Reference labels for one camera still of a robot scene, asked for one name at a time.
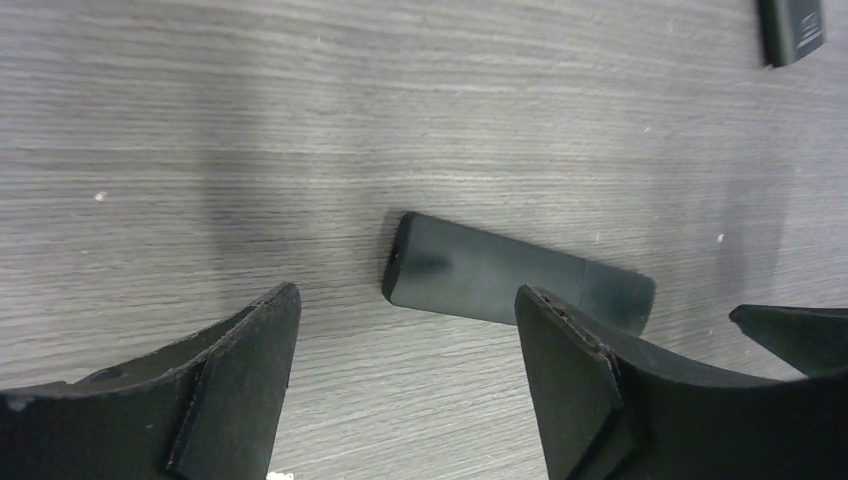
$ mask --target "wood grain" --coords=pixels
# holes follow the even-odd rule
[[[0,387],[288,280],[274,469],[545,478],[514,329],[381,298],[406,210],[639,270],[649,340],[797,375],[726,315],[844,306],[848,5],[772,70],[754,3],[5,0]]]

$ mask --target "gray wooden surface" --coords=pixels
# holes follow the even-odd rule
[[[848,4],[780,70],[754,4],[3,0],[0,387],[289,280],[272,468],[545,478],[514,329],[382,299],[408,209],[637,269],[648,339],[796,375],[726,314],[844,306]]]

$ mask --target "dark rectangular object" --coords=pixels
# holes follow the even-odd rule
[[[760,0],[766,58],[775,67],[795,63],[824,45],[821,0]]]
[[[634,335],[648,321],[656,288],[638,273],[409,212],[383,295],[399,307],[515,325],[522,285],[544,287]]]

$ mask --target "small black box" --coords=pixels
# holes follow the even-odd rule
[[[759,0],[766,59],[775,67],[795,63],[824,45],[821,0]]]

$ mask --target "black object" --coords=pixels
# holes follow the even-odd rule
[[[0,391],[0,479],[264,479],[299,321],[283,284],[77,383]]]
[[[795,63],[824,45],[821,0],[759,0],[766,59]]]
[[[648,277],[414,212],[403,216],[383,278],[399,307],[515,325],[521,285],[547,288],[638,335],[656,286]]]
[[[681,357],[541,289],[522,287],[515,308],[551,479],[848,478],[848,310],[734,311],[778,356],[827,372],[780,382]],[[825,354],[791,341],[828,330],[841,340]]]

